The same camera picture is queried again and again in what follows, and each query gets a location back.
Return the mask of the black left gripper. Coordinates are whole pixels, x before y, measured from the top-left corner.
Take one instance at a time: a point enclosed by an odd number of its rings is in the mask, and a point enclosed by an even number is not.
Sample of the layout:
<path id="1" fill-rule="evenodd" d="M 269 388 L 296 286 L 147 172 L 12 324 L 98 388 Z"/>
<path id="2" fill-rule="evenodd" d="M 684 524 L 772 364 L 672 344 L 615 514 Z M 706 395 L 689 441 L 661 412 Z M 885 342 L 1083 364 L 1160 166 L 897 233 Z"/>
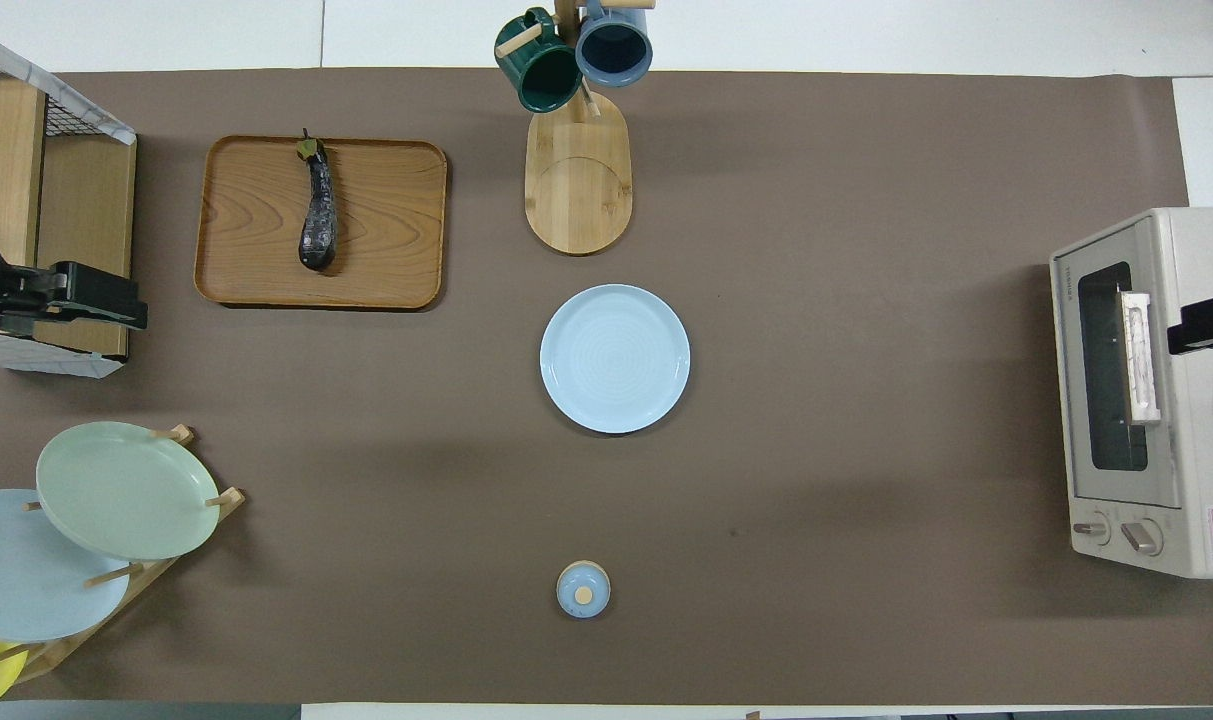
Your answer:
<path id="1" fill-rule="evenodd" d="M 57 261 L 25 279 L 36 296 L 40 322 L 109 322 L 135 331 L 148 327 L 148 305 L 138 282 L 76 261 Z"/>

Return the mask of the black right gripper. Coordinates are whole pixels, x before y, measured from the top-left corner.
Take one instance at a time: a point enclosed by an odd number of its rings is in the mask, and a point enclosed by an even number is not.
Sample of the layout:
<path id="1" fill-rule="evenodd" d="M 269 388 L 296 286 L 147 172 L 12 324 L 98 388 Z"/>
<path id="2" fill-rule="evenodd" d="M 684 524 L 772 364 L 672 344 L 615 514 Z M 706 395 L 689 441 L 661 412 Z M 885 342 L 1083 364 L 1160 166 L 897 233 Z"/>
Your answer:
<path id="1" fill-rule="evenodd" d="M 1181 305 L 1179 322 L 1167 328 L 1171 355 L 1213 348 L 1213 299 Z"/>

